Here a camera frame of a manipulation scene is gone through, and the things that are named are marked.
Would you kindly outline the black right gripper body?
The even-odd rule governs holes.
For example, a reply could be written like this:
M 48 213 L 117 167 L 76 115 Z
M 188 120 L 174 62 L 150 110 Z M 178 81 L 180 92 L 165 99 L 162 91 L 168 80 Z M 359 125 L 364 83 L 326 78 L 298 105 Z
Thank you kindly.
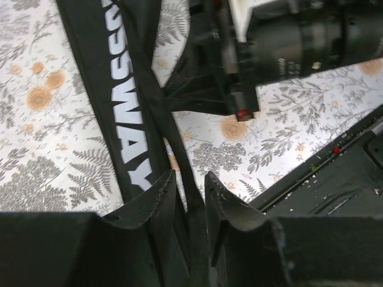
M 256 87 L 340 67 L 344 5 L 340 1 L 270 1 L 250 8 L 244 37 L 229 1 L 189 1 L 195 53 L 187 109 L 234 115 L 259 111 Z

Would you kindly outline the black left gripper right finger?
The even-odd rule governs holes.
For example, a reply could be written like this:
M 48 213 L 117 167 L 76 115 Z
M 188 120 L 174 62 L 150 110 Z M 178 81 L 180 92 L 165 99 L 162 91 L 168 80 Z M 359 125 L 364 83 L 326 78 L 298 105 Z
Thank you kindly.
M 205 176 L 218 286 L 381 286 L 382 216 L 267 216 Z

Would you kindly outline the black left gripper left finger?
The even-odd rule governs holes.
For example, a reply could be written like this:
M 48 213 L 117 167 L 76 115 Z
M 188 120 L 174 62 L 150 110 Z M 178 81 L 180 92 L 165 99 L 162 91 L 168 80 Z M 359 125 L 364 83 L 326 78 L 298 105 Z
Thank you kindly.
M 105 216 L 87 212 L 1 214 L 2 286 L 187 286 L 176 242 L 176 177 Z

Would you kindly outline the black Crossway racket bag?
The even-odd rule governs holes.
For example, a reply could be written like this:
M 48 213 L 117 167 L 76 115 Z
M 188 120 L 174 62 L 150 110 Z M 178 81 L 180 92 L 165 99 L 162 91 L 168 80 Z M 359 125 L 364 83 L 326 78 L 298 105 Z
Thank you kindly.
M 58 1 L 123 206 L 102 220 L 112 286 L 217 286 L 205 204 L 151 68 L 160 1 Z

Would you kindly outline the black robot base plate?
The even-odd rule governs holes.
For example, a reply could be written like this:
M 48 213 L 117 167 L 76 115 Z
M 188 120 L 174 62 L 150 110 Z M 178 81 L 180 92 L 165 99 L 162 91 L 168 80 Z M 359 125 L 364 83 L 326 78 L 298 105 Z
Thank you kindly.
M 382 214 L 382 107 L 251 201 L 268 215 Z

